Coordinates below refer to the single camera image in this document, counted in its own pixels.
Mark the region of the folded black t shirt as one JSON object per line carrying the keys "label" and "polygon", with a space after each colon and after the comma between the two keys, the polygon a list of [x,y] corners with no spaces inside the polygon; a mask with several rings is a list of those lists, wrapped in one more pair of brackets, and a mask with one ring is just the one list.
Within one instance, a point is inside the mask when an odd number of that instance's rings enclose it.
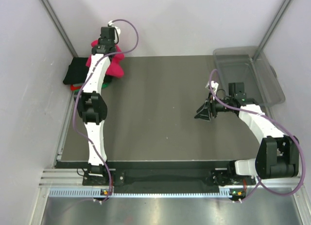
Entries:
{"label": "folded black t shirt", "polygon": [[[74,57],[71,64],[68,66],[68,71],[63,80],[65,85],[83,84],[87,78],[91,59],[86,57]],[[108,84],[112,81],[112,77],[116,75],[115,64],[111,63],[106,71],[106,77],[103,84]]]}

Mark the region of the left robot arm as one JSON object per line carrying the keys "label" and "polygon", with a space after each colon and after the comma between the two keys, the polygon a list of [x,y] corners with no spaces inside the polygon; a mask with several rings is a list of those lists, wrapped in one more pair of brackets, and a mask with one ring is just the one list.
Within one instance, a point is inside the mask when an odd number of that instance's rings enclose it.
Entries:
{"label": "left robot arm", "polygon": [[112,176],[107,166],[104,150],[104,122],[107,105],[101,96],[102,84],[111,64],[111,53],[116,51],[116,29],[102,27],[98,44],[92,48],[90,68],[82,93],[79,96],[78,114],[85,125],[89,145],[86,177],[95,185],[112,185]]}

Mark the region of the right corner frame post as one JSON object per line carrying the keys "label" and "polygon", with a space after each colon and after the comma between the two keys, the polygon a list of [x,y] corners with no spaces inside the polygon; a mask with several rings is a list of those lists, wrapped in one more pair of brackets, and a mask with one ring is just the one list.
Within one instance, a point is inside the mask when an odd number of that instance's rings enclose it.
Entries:
{"label": "right corner frame post", "polygon": [[271,24],[269,25],[267,31],[265,32],[262,40],[260,41],[257,50],[255,51],[252,60],[256,61],[259,57],[259,54],[264,50],[266,47],[269,39],[273,35],[274,31],[276,30],[278,24],[282,20],[283,16],[285,15],[287,9],[290,7],[293,0],[283,0],[280,7],[278,8],[276,14],[274,15]]}

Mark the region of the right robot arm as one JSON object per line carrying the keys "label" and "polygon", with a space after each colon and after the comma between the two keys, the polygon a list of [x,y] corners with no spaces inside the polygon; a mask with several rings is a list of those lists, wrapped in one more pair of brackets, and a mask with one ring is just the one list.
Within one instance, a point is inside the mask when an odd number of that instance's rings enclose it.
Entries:
{"label": "right robot arm", "polygon": [[240,183],[245,176],[275,179],[295,177],[299,170],[299,151],[293,139],[280,131],[253,98],[247,97],[243,83],[230,83],[229,94],[216,96],[218,83],[207,84],[209,94],[196,111],[195,119],[210,121],[219,112],[233,112],[251,130],[259,143],[256,158],[233,160],[227,167],[227,179]]}

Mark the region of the folded red t shirt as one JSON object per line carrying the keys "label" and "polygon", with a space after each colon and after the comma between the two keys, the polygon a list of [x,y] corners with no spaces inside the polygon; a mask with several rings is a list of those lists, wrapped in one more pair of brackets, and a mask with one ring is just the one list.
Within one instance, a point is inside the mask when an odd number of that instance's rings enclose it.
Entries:
{"label": "folded red t shirt", "polygon": [[81,88],[82,84],[73,84],[73,85],[70,85],[70,90],[71,91],[79,91],[80,88]]}

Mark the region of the aluminium frame rail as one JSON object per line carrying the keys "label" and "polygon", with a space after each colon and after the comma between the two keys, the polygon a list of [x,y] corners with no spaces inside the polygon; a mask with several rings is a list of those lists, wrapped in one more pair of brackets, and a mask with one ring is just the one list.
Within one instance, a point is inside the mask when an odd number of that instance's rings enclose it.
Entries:
{"label": "aluminium frame rail", "polygon": [[111,177],[104,175],[91,175],[83,169],[51,169],[44,170],[39,186],[41,187],[113,187],[124,188],[133,186],[136,188],[160,188],[165,189],[189,187],[219,187],[232,185],[231,182],[224,182],[214,175],[200,175],[206,173],[199,169],[192,169],[188,172],[185,169],[174,169],[172,174],[164,169],[121,169],[113,170]]}

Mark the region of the left corner frame post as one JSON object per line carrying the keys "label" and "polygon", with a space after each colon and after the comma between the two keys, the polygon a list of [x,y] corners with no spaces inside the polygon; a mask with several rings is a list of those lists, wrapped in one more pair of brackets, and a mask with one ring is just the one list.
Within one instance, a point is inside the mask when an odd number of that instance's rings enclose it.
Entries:
{"label": "left corner frame post", "polygon": [[58,31],[60,37],[62,38],[64,44],[66,45],[67,49],[69,50],[70,54],[73,57],[78,57],[78,54],[70,41],[63,25],[61,24],[56,12],[54,11],[51,3],[49,0],[39,0],[44,7],[45,11],[47,12],[49,18],[51,19],[53,25],[55,26],[56,30]]}

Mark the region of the folded green t shirt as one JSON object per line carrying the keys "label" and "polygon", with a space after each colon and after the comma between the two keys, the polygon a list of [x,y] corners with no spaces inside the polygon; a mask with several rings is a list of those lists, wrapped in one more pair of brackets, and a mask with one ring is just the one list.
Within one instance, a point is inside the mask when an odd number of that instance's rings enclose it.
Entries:
{"label": "folded green t shirt", "polygon": [[109,86],[109,84],[110,84],[109,82],[108,83],[103,83],[102,86],[101,86],[101,89],[97,89],[97,90],[93,90],[93,91],[99,92],[102,89],[107,88]]}

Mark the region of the clear plastic bin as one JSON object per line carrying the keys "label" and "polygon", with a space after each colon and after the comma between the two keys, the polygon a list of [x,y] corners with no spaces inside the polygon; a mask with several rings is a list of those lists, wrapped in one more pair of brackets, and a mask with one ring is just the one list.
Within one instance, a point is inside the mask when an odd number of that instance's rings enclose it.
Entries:
{"label": "clear plastic bin", "polygon": [[248,98],[272,107],[285,102],[277,75],[263,52],[256,46],[218,48],[213,51],[219,80],[228,92],[228,84],[244,83]]}

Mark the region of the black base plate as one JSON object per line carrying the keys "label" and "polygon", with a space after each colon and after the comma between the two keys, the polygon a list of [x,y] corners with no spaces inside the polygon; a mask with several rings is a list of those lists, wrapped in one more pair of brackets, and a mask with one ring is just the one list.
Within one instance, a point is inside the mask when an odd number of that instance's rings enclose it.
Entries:
{"label": "black base plate", "polygon": [[229,161],[110,161],[108,167],[80,167],[84,186],[113,186],[114,193],[177,194],[219,192],[222,186],[252,186],[249,176],[230,176]]}

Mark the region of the corner frame post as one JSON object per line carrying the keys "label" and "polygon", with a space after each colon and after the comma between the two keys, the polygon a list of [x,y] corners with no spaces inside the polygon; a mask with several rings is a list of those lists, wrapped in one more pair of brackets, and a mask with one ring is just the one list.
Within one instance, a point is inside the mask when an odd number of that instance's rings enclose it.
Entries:
{"label": "corner frame post", "polygon": [[53,25],[55,26],[56,30],[58,31],[60,37],[62,38],[64,44],[66,45],[67,49],[69,50],[70,54],[73,57],[78,57],[78,54],[70,41],[63,25],[61,24],[56,12],[54,11],[51,3],[49,0],[39,0],[44,7],[45,11],[47,12],[49,18],[51,19]]}
{"label": "corner frame post", "polygon": [[276,14],[274,15],[271,24],[269,25],[267,31],[265,32],[262,40],[260,41],[257,50],[255,51],[252,60],[256,61],[259,57],[259,54],[264,50],[266,47],[269,39],[273,35],[274,31],[276,30],[278,24],[282,20],[283,16],[285,15],[287,9],[290,7],[293,0],[283,0],[280,7],[278,8]]}

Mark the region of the pink t shirt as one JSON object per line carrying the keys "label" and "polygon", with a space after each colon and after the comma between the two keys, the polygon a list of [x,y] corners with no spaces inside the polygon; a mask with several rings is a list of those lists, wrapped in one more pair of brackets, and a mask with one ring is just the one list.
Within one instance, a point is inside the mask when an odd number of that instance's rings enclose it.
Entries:
{"label": "pink t shirt", "polygon": [[[94,40],[91,43],[91,47],[95,47],[98,44],[98,40]],[[118,45],[116,46],[116,51],[117,52],[121,52],[121,49],[119,48]],[[122,69],[122,67],[120,66],[120,62],[125,58],[124,54],[117,54],[116,56],[114,56],[112,58],[111,64],[108,67],[107,71],[106,71],[106,75],[109,76],[113,76],[113,77],[117,77],[117,78],[121,78],[124,76],[124,71]],[[91,56],[88,58],[87,62],[86,62],[86,66],[88,68],[90,68],[91,65]]]}

